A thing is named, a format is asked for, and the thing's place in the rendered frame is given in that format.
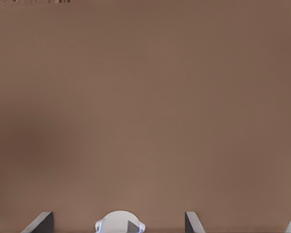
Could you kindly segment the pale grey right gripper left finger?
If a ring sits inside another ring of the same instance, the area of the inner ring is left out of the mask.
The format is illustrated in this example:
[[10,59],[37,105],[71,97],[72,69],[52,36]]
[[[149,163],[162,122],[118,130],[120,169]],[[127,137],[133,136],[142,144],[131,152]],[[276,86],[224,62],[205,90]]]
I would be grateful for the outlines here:
[[54,233],[53,212],[42,212],[21,233]]

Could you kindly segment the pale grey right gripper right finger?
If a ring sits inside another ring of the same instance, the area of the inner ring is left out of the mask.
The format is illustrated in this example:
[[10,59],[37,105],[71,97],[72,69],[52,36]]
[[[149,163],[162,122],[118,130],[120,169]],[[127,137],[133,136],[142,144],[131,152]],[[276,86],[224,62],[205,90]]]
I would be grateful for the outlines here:
[[206,233],[197,214],[193,211],[185,212],[185,233]]

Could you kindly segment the white rounded cup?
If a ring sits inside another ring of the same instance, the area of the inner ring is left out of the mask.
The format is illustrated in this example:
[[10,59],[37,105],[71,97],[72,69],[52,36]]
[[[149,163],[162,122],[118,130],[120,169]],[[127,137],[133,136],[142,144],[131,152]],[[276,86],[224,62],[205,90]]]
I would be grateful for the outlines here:
[[146,225],[124,210],[112,211],[95,223],[95,233],[144,233]]

